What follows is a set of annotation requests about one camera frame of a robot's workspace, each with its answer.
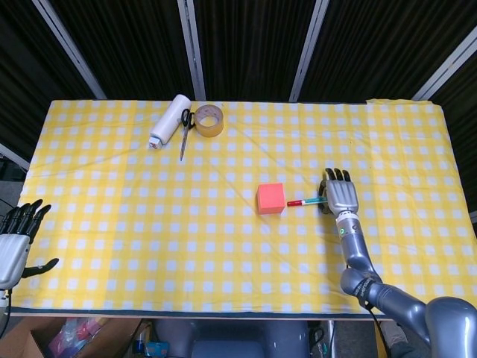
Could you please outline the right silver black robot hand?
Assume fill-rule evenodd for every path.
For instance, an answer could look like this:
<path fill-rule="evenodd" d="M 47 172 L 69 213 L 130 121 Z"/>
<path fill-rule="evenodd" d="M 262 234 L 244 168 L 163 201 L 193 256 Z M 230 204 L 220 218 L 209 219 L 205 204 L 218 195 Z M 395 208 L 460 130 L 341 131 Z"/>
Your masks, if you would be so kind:
<path fill-rule="evenodd" d="M 318 205 L 323 214 L 338 216 L 342 212 L 358 212 L 356 188 L 346 169 L 325 168 L 318 196 L 324 200 Z"/>

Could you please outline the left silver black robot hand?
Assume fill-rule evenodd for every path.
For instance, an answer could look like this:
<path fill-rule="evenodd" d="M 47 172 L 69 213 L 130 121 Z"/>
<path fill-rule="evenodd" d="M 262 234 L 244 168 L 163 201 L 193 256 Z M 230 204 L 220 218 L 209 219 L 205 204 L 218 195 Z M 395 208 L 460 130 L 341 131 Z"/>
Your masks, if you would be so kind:
<path fill-rule="evenodd" d="M 42 199 L 13 207 L 1 220 L 1 291 L 9 291 L 21 279 L 44 274 L 58 263 L 53 258 L 39 266 L 27 267 L 31 246 L 50 204 L 41 207 Z"/>

